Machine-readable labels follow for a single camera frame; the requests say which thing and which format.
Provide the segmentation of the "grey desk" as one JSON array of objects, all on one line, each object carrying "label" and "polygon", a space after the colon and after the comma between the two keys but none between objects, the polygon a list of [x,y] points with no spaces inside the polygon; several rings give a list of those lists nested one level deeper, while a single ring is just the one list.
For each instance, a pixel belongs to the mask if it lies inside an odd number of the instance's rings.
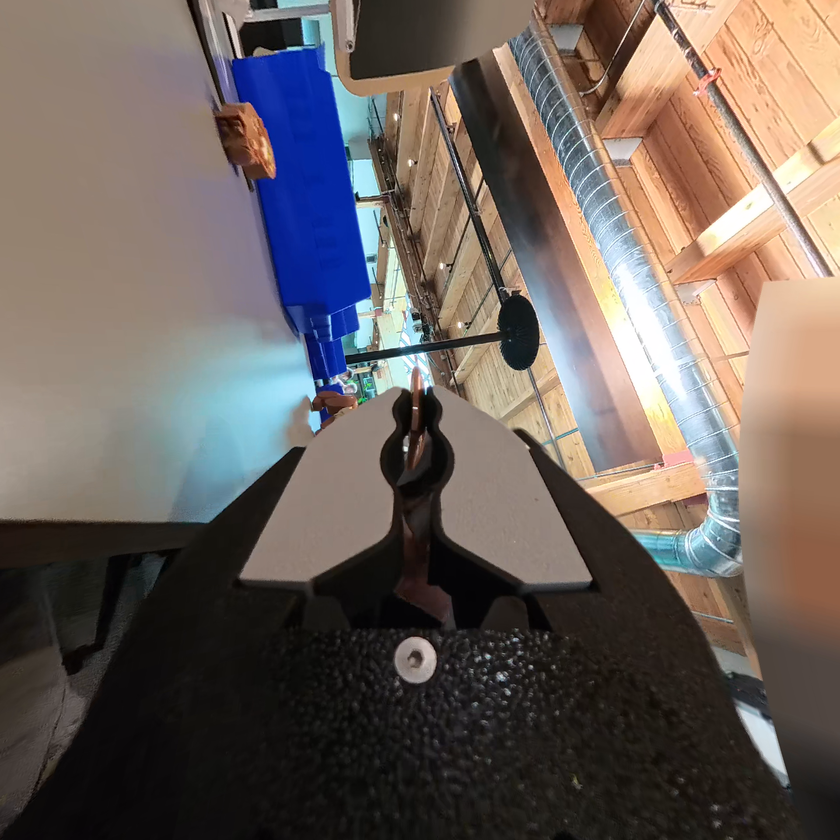
[{"label": "grey desk", "polygon": [[2,569],[185,544],[312,439],[187,2],[2,2]]}]

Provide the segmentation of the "row of blue plastic bins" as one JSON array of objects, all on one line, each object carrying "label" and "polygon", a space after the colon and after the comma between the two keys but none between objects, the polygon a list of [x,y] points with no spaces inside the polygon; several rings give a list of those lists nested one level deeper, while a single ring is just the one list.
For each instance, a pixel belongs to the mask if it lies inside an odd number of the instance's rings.
[{"label": "row of blue plastic bins", "polygon": [[281,303],[306,341],[317,391],[343,391],[343,337],[360,327],[369,271],[323,47],[235,59],[240,98],[265,124],[276,177],[257,193]]}]

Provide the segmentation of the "wooden beam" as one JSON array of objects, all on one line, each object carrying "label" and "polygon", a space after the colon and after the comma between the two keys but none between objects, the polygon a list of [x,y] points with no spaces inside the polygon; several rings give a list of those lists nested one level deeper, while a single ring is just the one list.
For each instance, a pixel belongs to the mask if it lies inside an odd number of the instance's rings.
[{"label": "wooden beam", "polygon": [[705,482],[687,452],[664,464],[626,465],[576,481],[616,518],[678,502],[708,506]]}]

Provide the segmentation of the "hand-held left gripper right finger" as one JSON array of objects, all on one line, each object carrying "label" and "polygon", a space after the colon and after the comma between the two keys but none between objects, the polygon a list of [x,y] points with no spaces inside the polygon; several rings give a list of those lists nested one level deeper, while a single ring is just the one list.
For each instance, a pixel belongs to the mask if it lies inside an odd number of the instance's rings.
[{"label": "hand-held left gripper right finger", "polygon": [[434,388],[437,429],[452,449],[440,494],[443,535],[526,591],[583,590],[592,575],[529,447],[454,393]]}]

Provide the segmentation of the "round brown brick assembly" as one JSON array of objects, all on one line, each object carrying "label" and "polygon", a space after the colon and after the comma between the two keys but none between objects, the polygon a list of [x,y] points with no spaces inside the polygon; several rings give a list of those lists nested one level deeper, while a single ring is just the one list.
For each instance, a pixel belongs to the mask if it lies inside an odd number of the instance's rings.
[{"label": "round brown brick assembly", "polygon": [[277,163],[265,124],[249,102],[225,103],[214,114],[230,163],[252,181],[273,180]]}]

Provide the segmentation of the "silver ventilation duct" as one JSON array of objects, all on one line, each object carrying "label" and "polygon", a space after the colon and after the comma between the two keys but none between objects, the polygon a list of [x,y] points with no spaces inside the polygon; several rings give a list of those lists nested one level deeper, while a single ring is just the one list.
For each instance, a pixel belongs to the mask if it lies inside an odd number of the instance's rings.
[{"label": "silver ventilation duct", "polygon": [[740,575],[736,411],[538,12],[508,44],[707,494],[701,525],[634,535],[666,571],[710,578]]}]

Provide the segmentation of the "brown curved brick piece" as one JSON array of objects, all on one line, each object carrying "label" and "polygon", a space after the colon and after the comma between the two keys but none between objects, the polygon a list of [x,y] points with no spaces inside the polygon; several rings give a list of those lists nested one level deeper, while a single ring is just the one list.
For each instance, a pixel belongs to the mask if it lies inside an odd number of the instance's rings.
[{"label": "brown curved brick piece", "polygon": [[427,430],[425,400],[426,388],[422,372],[418,366],[413,368],[411,385],[411,423],[407,436],[407,451],[404,470],[397,481],[397,489],[402,501],[405,526],[415,530],[416,522],[424,515],[432,486],[437,480],[438,465],[432,435]]}]

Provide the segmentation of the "brown and tan brick assembly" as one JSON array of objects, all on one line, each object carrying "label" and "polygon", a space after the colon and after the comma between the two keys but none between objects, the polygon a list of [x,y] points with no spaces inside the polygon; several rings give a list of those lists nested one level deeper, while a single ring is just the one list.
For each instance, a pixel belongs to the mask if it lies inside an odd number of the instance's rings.
[{"label": "brown and tan brick assembly", "polygon": [[311,400],[311,411],[322,416],[320,428],[324,429],[337,417],[354,410],[358,405],[358,399],[354,394],[338,393],[327,388],[319,391]]}]

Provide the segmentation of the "black steel ceiling beam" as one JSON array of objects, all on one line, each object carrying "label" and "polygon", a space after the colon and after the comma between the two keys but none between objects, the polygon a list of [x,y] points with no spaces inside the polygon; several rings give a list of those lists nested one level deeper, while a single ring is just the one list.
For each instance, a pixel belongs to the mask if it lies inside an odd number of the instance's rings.
[{"label": "black steel ceiling beam", "polygon": [[454,93],[596,470],[662,452],[492,51],[458,66]]}]

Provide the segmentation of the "black tripod lamp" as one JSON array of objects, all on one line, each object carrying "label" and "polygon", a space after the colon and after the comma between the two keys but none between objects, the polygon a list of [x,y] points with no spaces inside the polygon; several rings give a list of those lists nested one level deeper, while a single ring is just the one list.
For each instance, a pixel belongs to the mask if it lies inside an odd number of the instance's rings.
[{"label": "black tripod lamp", "polygon": [[499,306],[495,332],[352,353],[345,360],[347,364],[368,364],[418,354],[445,353],[489,343],[499,345],[503,360],[514,371],[525,371],[531,367],[539,352],[540,329],[537,313],[529,299],[519,294],[504,299]]}]

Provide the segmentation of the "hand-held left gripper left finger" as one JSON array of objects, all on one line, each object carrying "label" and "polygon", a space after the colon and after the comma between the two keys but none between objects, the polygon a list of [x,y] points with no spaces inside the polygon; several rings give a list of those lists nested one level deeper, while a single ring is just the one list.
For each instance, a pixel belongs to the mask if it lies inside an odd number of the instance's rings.
[{"label": "hand-held left gripper left finger", "polygon": [[386,537],[394,492],[382,450],[397,430],[394,407],[403,396],[390,389],[310,442],[239,574],[242,584],[311,589]]}]

